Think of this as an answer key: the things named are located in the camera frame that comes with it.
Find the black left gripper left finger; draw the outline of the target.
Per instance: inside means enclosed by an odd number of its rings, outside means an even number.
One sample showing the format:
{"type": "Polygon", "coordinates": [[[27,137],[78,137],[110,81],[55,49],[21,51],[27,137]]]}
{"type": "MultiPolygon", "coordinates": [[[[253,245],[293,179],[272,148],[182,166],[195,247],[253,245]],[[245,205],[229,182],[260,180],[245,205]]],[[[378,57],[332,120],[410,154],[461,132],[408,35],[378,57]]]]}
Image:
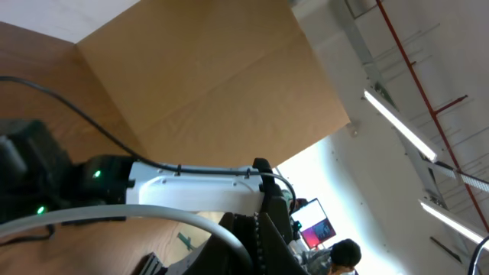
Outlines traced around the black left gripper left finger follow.
{"type": "Polygon", "coordinates": [[[254,219],[226,213],[219,225],[228,229],[246,248],[251,266],[244,265],[221,239],[211,235],[208,241],[183,260],[171,264],[165,275],[252,275],[254,274],[254,219]]]}

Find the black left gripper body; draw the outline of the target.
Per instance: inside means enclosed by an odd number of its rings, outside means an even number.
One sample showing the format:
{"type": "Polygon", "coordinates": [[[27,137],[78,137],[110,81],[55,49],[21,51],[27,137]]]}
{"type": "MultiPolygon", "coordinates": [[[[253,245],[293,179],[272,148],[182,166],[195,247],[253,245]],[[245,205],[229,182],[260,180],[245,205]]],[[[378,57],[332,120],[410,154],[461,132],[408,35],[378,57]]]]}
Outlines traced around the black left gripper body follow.
{"type": "Polygon", "coordinates": [[[1,223],[61,209],[73,163],[39,120],[1,120],[1,223]]]}

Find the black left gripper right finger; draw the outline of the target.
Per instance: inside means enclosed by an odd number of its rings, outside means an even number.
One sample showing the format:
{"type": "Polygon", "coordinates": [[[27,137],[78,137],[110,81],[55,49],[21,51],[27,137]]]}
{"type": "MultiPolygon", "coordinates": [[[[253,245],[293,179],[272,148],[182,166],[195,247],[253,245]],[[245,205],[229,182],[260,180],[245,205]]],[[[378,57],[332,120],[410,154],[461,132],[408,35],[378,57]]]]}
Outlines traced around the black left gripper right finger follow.
{"type": "Polygon", "coordinates": [[[307,275],[266,213],[255,218],[257,268],[264,275],[307,275]]]}

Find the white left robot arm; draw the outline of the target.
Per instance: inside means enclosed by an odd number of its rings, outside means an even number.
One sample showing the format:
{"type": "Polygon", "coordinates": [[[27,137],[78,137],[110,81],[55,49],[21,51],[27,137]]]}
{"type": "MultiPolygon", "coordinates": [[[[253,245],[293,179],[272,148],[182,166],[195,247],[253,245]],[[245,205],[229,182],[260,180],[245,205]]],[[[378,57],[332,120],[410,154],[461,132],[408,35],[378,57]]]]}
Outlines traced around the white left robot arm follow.
{"type": "Polygon", "coordinates": [[[163,218],[210,233],[210,239],[165,267],[147,257],[142,274],[301,274],[290,250],[297,238],[280,177],[268,162],[208,168],[102,155],[73,163],[38,120],[1,122],[1,233],[163,218]]]}

